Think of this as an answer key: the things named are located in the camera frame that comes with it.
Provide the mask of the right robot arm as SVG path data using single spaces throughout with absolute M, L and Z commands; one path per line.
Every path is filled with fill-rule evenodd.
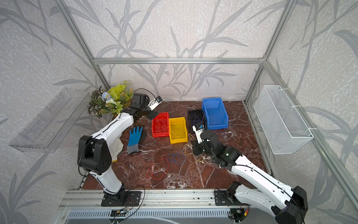
M 255 189 L 240 182 L 233 182 L 226 195 L 231 204 L 245 204 L 258 208 L 273 216 L 279 224 L 303 224 L 308 211 L 306 191 L 291 187 L 275 179 L 245 155 L 232 146 L 220 142 L 211 130 L 193 128 L 197 140 L 193 142 L 193 151 L 206 154 L 220 168 L 243 177 Z

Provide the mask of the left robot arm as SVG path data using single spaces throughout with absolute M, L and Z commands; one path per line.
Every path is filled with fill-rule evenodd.
M 146 94 L 135 93 L 130 106 L 122 110 L 107 126 L 91 136 L 84 135 L 80 138 L 78 167 L 89 172 L 101 184 L 105 199 L 111 199 L 122 205 L 128 198 L 124 185 L 112 169 L 110 146 L 138 119 L 143 116 L 150 120 L 154 119 L 159 114 L 155 108 L 162 101 L 160 96 L 150 101 Z

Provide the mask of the red plastic bin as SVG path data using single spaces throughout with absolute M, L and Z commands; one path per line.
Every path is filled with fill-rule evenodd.
M 152 121 L 152 136 L 168 137 L 169 136 L 169 113 L 159 113 Z

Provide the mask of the yellow plastic bin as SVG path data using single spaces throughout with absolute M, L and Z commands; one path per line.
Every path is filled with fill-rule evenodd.
M 169 137 L 171 144 L 188 142 L 185 117 L 169 118 Z

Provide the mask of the black plastic bin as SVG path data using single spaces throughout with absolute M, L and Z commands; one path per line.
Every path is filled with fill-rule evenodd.
M 187 111 L 187 114 L 191 133 L 194 133 L 192 127 L 198 123 L 202 123 L 204 129 L 207 129 L 207 119 L 202 109 Z

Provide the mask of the artificial plant in vase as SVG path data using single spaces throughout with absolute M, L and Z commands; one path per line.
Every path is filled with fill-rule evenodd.
M 101 87 L 95 90 L 89 102 L 88 113 L 94 113 L 98 118 L 108 113 L 118 116 L 125 107 L 130 105 L 134 94 L 133 89 L 127 88 L 128 85 L 125 80 L 108 91 L 103 91 Z

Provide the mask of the blue grey work glove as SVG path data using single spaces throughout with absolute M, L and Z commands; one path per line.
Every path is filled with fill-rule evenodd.
M 129 131 L 129 141 L 127 145 L 127 153 L 139 152 L 139 143 L 146 137 L 146 132 L 143 133 L 143 127 L 137 126 Z

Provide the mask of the blue plastic bin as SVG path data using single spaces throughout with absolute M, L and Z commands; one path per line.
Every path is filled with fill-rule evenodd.
M 202 110 L 207 120 L 207 129 L 217 130 L 228 127 L 228 114 L 221 98 L 203 99 Z

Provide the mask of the white knit work glove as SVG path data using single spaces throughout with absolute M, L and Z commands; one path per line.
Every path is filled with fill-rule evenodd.
M 118 159 L 118 155 L 122 152 L 123 150 L 123 143 L 121 141 L 121 139 L 118 137 L 116 138 L 113 143 L 109 146 L 109 151 L 112 157 L 112 162 L 116 162 Z

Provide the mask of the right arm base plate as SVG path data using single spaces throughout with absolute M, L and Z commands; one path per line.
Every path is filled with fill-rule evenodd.
M 216 206 L 239 206 L 241 203 L 227 193 L 226 190 L 215 189 L 213 191 Z

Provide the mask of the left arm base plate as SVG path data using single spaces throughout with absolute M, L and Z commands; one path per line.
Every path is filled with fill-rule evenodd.
M 102 207 L 139 206 L 141 191 L 121 191 L 117 194 L 103 192 Z

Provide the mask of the clear plastic wall shelf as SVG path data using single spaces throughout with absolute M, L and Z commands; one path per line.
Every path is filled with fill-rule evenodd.
M 9 145 L 21 152 L 54 153 L 90 99 L 86 91 L 62 89 Z

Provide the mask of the aluminium front rail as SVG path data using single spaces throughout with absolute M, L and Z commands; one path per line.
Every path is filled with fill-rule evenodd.
M 144 199 L 135 198 L 141 208 L 213 208 L 219 202 L 214 189 L 146 189 L 141 190 Z M 291 195 L 277 188 L 269 190 L 267 196 L 257 189 L 243 185 L 235 191 L 237 200 L 253 208 L 271 209 L 286 207 Z M 62 199 L 59 209 L 100 209 L 104 193 L 101 190 L 69 190 Z

